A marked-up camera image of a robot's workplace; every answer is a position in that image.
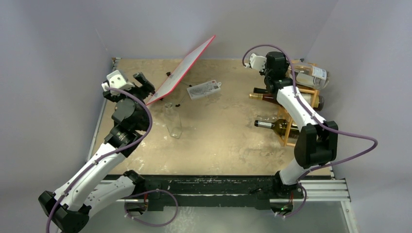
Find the clear white-label wine bottle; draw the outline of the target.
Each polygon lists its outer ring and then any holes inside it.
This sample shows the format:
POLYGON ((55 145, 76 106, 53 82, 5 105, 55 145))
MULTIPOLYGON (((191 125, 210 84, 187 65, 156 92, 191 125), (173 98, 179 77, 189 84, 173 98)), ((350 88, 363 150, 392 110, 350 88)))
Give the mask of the clear white-label wine bottle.
POLYGON ((329 72, 309 63, 298 62, 293 64, 295 82, 298 85, 321 90, 329 82, 329 72))

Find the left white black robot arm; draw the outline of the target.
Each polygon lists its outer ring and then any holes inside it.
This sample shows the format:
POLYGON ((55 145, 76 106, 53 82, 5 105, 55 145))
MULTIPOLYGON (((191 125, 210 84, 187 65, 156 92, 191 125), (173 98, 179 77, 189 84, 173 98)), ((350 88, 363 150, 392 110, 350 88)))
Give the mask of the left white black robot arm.
POLYGON ((134 79, 140 86, 115 70, 102 83, 103 96, 115 104, 113 128, 71 179, 55 191, 45 191, 39 196, 39 203, 48 217, 46 232, 55 224, 64 233, 77 233, 94 215, 118 199, 143 196, 144 179, 131 170, 114 182, 98 187, 106 175, 138 147, 153 126, 144 100, 155 93, 155 87, 143 73, 135 74, 134 79))

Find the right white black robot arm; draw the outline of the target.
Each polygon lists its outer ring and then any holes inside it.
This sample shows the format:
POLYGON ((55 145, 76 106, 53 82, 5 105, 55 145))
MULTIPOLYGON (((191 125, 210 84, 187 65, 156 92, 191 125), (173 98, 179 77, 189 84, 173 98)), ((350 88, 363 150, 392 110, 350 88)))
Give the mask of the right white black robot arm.
POLYGON ((338 135, 330 132, 338 128, 336 122, 326 121, 305 101, 293 80, 286 76, 290 65, 287 56, 271 51, 261 74, 267 91, 290 114, 299 129, 294 147, 294 159, 275 175, 273 192, 283 198, 297 187, 299 178, 316 166, 336 159, 338 135))

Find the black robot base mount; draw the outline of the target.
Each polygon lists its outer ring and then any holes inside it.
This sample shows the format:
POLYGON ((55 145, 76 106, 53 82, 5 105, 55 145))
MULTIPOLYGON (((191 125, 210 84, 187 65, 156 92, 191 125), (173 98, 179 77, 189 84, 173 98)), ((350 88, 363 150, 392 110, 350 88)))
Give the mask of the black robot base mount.
POLYGON ((252 207, 292 210, 292 201, 304 197, 296 184, 283 185, 278 175, 143 175, 130 197, 144 191, 149 211, 164 207, 252 207))

